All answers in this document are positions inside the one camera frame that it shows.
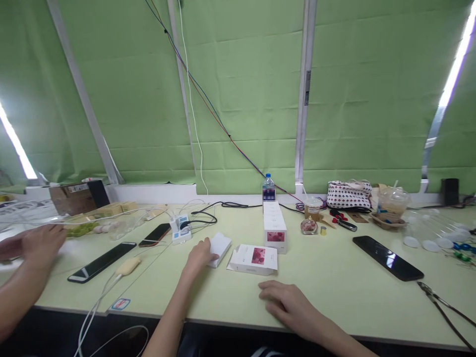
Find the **black smartphone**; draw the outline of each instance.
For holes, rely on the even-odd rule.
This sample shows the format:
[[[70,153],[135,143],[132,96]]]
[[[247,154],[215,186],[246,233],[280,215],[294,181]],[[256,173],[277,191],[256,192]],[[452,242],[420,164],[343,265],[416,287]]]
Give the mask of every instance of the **black smartphone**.
[[[104,253],[96,260],[92,261],[84,268],[79,269],[76,273],[68,278],[68,281],[73,283],[86,283],[114,263],[116,260],[126,255],[137,244],[132,242],[122,242],[116,245],[107,253]]]
[[[162,223],[154,229],[141,243],[139,247],[155,246],[170,231],[170,223]]]
[[[354,237],[355,244],[402,281],[422,279],[424,274],[369,236]]]

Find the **pink printed box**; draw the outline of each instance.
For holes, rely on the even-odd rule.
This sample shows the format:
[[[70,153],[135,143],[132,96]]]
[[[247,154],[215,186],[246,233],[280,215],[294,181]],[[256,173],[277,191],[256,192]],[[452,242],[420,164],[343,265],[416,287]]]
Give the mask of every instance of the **pink printed box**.
[[[276,248],[278,254],[288,251],[287,228],[278,202],[263,202],[264,245]]]
[[[227,269],[257,275],[278,271],[278,251],[275,248],[240,244],[228,262]]]

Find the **plastic lid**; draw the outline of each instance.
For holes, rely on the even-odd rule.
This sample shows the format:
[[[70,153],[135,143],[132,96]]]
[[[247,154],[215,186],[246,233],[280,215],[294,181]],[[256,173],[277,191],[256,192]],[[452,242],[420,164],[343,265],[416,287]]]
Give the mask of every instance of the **plastic lid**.
[[[411,201],[410,195],[400,187],[389,187],[380,194],[387,199],[401,202],[402,204],[408,204]]]
[[[323,202],[320,198],[309,196],[304,200],[304,203],[308,207],[321,207]]]

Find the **desk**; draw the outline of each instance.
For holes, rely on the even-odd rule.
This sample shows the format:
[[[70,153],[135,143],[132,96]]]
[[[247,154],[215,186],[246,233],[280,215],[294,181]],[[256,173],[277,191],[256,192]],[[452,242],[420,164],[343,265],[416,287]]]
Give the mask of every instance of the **desk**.
[[[133,213],[137,218],[143,214],[144,211]],[[111,241],[107,235],[102,234],[85,235],[79,238],[68,239],[59,251],[57,261],[55,262],[45,290],[35,306],[53,311],[87,313],[98,300],[106,281],[113,272],[127,260],[127,258],[144,251],[143,254],[139,255],[142,262],[137,266],[133,274],[120,279],[102,299],[98,308],[98,314],[104,315],[121,293],[149,267],[167,246],[158,245],[148,251],[145,251],[147,248],[134,248],[85,284],[72,283],[67,281],[67,278],[81,267],[87,265],[123,241],[131,241],[138,244],[159,224],[168,221],[169,217],[166,214],[162,214],[128,233],[124,238],[116,241]],[[17,232],[6,232],[3,236],[6,235],[9,237],[15,233]],[[164,237],[163,242],[171,243],[171,241],[172,235],[168,233],[167,236]],[[10,278],[20,263],[21,261],[14,261],[11,265],[0,266],[0,286]]]
[[[387,232],[374,223],[358,224],[352,233],[327,229],[327,236],[304,236],[302,215],[282,209],[288,228],[288,253],[279,255],[278,274],[263,277],[226,269],[231,249],[217,269],[207,268],[193,292],[188,318],[195,322],[266,330],[284,327],[268,314],[258,298],[258,283],[276,279],[296,284],[310,302],[347,333],[361,339],[417,346],[465,349],[415,282],[402,282],[352,243],[352,237],[369,235],[425,274],[423,280],[469,318],[476,319],[476,271],[462,267],[442,253],[403,245],[402,233]],[[472,225],[476,208],[444,210],[447,217]],[[170,246],[125,290],[130,299],[123,311],[110,313],[160,317],[172,297],[192,247],[220,231],[238,244],[263,245],[262,209],[216,210],[218,223],[194,234],[191,241]],[[446,311],[463,336],[476,345],[476,329]]]

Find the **patterned bag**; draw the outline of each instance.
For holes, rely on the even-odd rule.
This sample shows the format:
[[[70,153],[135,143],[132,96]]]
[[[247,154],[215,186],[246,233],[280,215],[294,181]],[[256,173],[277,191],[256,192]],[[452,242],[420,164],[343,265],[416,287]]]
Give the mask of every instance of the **patterned bag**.
[[[327,206],[331,208],[372,208],[370,195],[372,186],[368,181],[351,182],[329,181],[327,190]]]

